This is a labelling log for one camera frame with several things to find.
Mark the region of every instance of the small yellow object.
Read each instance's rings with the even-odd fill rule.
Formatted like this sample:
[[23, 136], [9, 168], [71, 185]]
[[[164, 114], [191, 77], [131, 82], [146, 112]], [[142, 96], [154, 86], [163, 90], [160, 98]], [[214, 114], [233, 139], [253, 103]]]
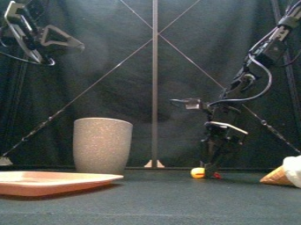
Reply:
[[190, 172], [190, 175], [194, 178], [203, 178], [205, 177], [205, 168], [202, 168], [202, 167], [194, 168]]

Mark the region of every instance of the gray cup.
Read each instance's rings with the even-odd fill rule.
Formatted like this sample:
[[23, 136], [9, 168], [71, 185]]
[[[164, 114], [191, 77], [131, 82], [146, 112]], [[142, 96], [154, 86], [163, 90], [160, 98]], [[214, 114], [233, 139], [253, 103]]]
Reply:
[[73, 122], [72, 157], [75, 169], [85, 173], [122, 175], [131, 149], [132, 124], [110, 118]]

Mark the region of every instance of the table surface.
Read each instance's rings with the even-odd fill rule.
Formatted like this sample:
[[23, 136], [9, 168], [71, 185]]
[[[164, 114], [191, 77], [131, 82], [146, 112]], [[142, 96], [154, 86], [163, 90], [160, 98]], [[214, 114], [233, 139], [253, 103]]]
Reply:
[[124, 179], [41, 198], [0, 196], [0, 224], [300, 224], [301, 190], [262, 185], [265, 173], [126, 171]]

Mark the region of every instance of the black curtain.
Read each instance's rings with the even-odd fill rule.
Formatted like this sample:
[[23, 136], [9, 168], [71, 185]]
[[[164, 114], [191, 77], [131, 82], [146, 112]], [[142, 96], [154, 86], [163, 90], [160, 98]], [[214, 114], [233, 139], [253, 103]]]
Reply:
[[[8, 2], [1, 2], [1, 11]], [[279, 3], [283, 11], [286, 2]], [[206, 114], [174, 107], [170, 99], [218, 99], [249, 49], [275, 26], [274, 16], [270, 1], [159, 1], [156, 150], [164, 166], [198, 166], [201, 141], [206, 137]], [[83, 117], [110, 117], [134, 125], [128, 166], [142, 167], [152, 151], [152, 1], [52, 0], [39, 20], [39, 25], [48, 24], [80, 40], [85, 49], [81, 54], [56, 56], [53, 67], [24, 65], [1, 57], [1, 151], [9, 150], [68, 105], [48, 126], [11, 152], [13, 163], [72, 165], [73, 121]], [[294, 37], [289, 42], [291, 51], [298, 41]], [[270, 92], [246, 103], [238, 118], [238, 124], [250, 135], [225, 167], [277, 167], [285, 156], [296, 155], [286, 142], [261, 124], [261, 120], [266, 120], [286, 140], [300, 146], [300, 121], [286, 70], [271, 72]]]

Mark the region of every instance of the pink tray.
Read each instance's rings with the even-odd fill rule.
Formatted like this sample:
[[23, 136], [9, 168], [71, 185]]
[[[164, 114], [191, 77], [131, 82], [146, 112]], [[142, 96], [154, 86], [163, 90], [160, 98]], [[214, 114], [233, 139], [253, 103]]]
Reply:
[[0, 172], [0, 194], [44, 196], [107, 185], [122, 175], [49, 171]]

